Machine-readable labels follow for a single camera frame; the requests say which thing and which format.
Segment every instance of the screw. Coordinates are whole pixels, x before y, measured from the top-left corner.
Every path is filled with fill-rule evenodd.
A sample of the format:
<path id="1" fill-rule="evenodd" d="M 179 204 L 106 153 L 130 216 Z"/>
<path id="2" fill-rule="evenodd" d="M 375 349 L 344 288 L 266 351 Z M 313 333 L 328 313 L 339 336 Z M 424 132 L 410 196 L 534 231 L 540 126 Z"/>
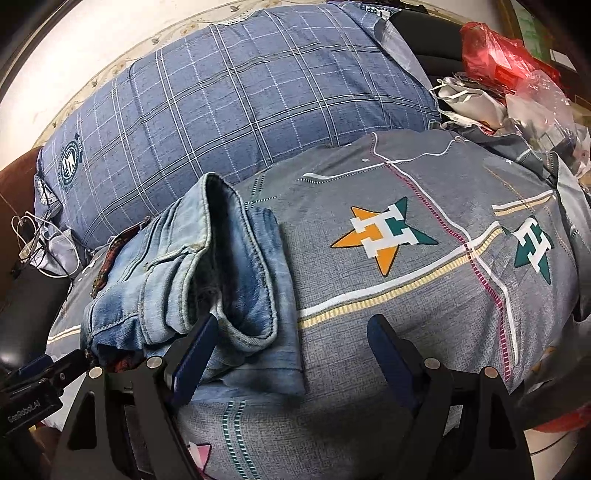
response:
<path id="1" fill-rule="evenodd" d="M 88 372 L 88 376 L 91 378 L 99 378 L 103 374 L 103 369 L 101 367 L 94 367 L 90 369 Z"/>
<path id="2" fill-rule="evenodd" d="M 484 374 L 488 377 L 488 378 L 496 378 L 499 376 L 499 372 L 496 371 L 496 368 L 494 367 L 486 367 L 484 369 Z"/>
<path id="3" fill-rule="evenodd" d="M 425 367 L 429 368 L 430 370 L 437 370 L 440 366 L 441 363 L 436 358 L 425 359 Z"/>
<path id="4" fill-rule="evenodd" d="M 151 356 L 148 358 L 146 365 L 148 365 L 148 368 L 158 368 L 160 365 L 162 365 L 162 357 Z"/>

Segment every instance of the plastic bag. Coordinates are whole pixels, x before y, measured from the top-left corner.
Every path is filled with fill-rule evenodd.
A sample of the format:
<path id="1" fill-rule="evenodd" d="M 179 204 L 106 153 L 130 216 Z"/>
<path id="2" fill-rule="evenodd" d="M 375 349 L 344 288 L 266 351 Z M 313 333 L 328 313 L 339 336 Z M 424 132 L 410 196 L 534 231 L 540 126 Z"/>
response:
<path id="1" fill-rule="evenodd" d="M 486 24 L 476 22 L 464 25 L 460 34 L 462 60 L 470 78 L 513 93 L 519 80 L 535 70 L 542 70 L 560 85 L 558 70 L 533 58 L 521 40 L 510 40 Z"/>
<path id="2" fill-rule="evenodd" d="M 589 130 L 575 123 L 569 100 L 544 72 L 520 80 L 506 102 L 507 115 L 532 147 L 555 151 L 577 178 L 591 170 Z"/>

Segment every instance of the pillow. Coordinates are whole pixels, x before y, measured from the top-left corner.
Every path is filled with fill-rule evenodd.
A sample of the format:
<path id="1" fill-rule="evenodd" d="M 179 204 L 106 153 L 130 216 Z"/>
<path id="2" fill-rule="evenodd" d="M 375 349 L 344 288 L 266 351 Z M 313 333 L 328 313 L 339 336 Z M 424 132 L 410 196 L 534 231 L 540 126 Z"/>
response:
<path id="1" fill-rule="evenodd" d="M 155 216 L 206 172 L 237 183 L 315 145 L 438 118 L 428 80 L 353 2 L 262 10 L 136 61 L 40 152 L 37 215 L 89 248 Z M 415 75 L 407 73 L 387 53 Z"/>

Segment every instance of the pink stripe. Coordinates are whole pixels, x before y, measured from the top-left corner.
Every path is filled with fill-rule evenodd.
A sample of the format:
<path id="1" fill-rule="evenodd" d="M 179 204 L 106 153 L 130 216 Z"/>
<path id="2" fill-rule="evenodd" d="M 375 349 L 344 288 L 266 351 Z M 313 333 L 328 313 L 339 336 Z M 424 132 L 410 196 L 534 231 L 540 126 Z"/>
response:
<path id="1" fill-rule="evenodd" d="M 495 302 L 496 307 L 499 309 L 499 312 L 501 314 L 501 321 L 499 322 L 499 341 L 501 343 L 501 357 L 502 357 L 502 363 L 503 363 L 503 368 L 504 368 L 505 381 L 509 380 L 511 377 L 511 364 L 509 362 L 507 338 L 505 336 L 505 321 L 504 321 L 504 316 L 503 316 L 503 312 L 504 312 L 505 307 L 503 305 L 503 301 L 501 300 L 501 298 L 499 297 L 497 292 L 494 290 L 494 288 L 492 288 L 491 285 L 487 282 L 487 280 L 484 278 L 482 273 L 480 273 L 480 270 L 478 270 L 478 267 L 476 266 L 476 263 L 474 262 L 474 259 L 472 258 L 472 254 L 470 253 L 470 248 L 468 247 L 468 244 L 467 244 L 466 240 L 464 239 L 464 237 L 462 237 L 459 233 L 457 233 L 456 231 L 449 228 L 449 226 L 447 226 L 447 224 L 445 223 L 445 221 L 443 221 L 441 216 L 436 212 L 436 210 L 432 207 L 432 205 L 427 201 L 427 199 L 421 194 L 421 192 L 415 187 L 415 185 L 412 184 L 412 182 L 409 179 L 400 175 L 400 173 L 395 168 L 393 168 L 392 165 L 386 163 L 386 166 L 399 179 L 404 181 L 413 190 L 415 195 L 425 204 L 425 206 L 429 209 L 429 211 L 433 214 L 433 216 L 437 219 L 437 221 L 441 224 L 441 226 L 445 229 L 445 231 L 447 233 L 449 233 L 451 236 L 455 237 L 466 249 L 466 253 L 468 254 L 468 260 L 470 261 L 470 265 L 472 266 L 472 270 L 476 274 L 478 280 L 480 280 L 480 283 L 482 283 L 482 285 L 484 286 L 485 290 L 492 297 L 493 301 Z"/>

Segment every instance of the star logo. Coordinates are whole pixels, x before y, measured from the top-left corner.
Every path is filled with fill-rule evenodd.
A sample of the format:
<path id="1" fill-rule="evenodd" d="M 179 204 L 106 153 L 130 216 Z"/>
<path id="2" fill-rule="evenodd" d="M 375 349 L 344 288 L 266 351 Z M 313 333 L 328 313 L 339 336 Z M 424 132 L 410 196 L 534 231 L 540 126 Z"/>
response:
<path id="1" fill-rule="evenodd" d="M 515 253 L 515 267 L 531 265 L 550 285 L 550 267 L 546 253 L 554 248 L 550 237 L 540 228 L 535 216 L 529 216 L 515 231 L 503 227 L 507 235 L 513 235 L 519 241 Z"/>
<path id="2" fill-rule="evenodd" d="M 407 225 L 406 197 L 390 205 L 384 212 L 351 207 L 353 230 L 339 238 L 331 248 L 363 247 L 368 258 L 375 258 L 384 277 L 398 254 L 400 245 L 437 245 L 439 242 Z"/>

